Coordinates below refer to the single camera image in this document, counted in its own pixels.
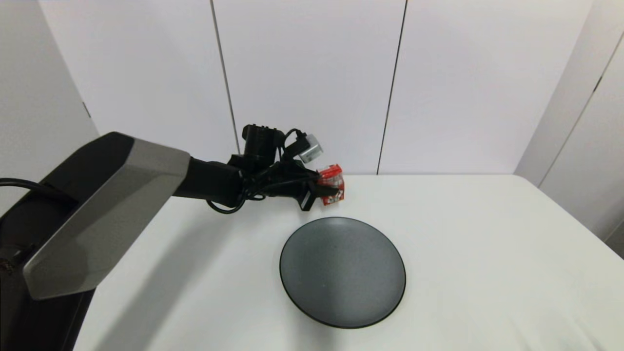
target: gray arm panel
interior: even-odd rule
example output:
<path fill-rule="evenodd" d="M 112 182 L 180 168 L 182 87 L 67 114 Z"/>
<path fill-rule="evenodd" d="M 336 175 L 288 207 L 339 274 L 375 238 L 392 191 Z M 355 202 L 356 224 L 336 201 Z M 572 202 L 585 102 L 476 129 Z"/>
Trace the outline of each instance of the gray arm panel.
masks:
<path fill-rule="evenodd" d="M 36 300 L 94 289 L 184 180 L 190 155 L 135 139 L 125 164 L 24 266 Z"/>

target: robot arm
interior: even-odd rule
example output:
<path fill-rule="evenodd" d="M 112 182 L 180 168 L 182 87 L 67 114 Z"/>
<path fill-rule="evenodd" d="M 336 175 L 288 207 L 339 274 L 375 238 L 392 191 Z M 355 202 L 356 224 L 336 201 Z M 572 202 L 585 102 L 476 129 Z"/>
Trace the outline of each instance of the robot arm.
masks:
<path fill-rule="evenodd" d="M 119 133 L 81 147 L 41 181 L 59 196 L 30 191 L 0 219 L 0 348 L 71 350 L 94 289 L 172 195 L 226 214 L 271 196 L 309 210 L 334 195 L 294 160 L 322 151 L 294 131 L 285 147 L 288 134 L 246 126 L 245 153 L 227 164 Z"/>

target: dark gray plate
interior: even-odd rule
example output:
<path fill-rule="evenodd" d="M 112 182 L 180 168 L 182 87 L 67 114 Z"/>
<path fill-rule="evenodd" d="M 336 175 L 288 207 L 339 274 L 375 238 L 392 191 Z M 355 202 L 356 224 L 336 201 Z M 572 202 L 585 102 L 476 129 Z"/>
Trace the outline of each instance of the dark gray plate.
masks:
<path fill-rule="evenodd" d="M 281 252 L 281 281 L 303 313 L 339 328 L 361 328 L 390 315 L 405 290 L 405 267 L 392 242 L 355 219 L 305 224 Z"/>

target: white wall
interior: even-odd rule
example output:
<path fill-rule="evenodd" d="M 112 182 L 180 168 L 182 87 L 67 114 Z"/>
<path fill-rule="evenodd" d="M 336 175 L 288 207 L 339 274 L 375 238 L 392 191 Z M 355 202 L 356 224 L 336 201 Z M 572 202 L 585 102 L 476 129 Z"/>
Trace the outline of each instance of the white wall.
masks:
<path fill-rule="evenodd" d="M 591 4 L 410 1 L 380 173 L 513 173 Z"/>
<path fill-rule="evenodd" d="M 624 220 L 624 44 L 540 189 L 603 240 Z"/>
<path fill-rule="evenodd" d="M 39 182 L 96 137 L 39 4 L 0 1 L 0 177 Z M 25 192 L 0 188 L 0 215 Z"/>
<path fill-rule="evenodd" d="M 41 6 L 100 133 L 227 161 L 232 116 L 209 0 L 68 0 Z"/>
<path fill-rule="evenodd" d="M 624 32 L 624 1 L 596 0 L 515 173 L 539 186 L 592 96 Z"/>
<path fill-rule="evenodd" d="M 379 162 L 404 1 L 215 0 L 239 129 L 313 133 L 348 173 Z"/>

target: red box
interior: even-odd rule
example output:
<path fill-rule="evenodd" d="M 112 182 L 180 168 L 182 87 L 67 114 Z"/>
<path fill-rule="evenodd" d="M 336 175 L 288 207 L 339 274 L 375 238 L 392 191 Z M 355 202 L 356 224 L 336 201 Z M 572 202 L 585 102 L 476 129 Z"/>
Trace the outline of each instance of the red box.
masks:
<path fill-rule="evenodd" d="M 317 171 L 321 174 L 321 179 L 316 181 L 318 185 L 339 189 L 338 194 L 334 196 L 323 196 L 323 204 L 327 206 L 344 200 L 343 169 L 338 164 L 333 164 Z"/>

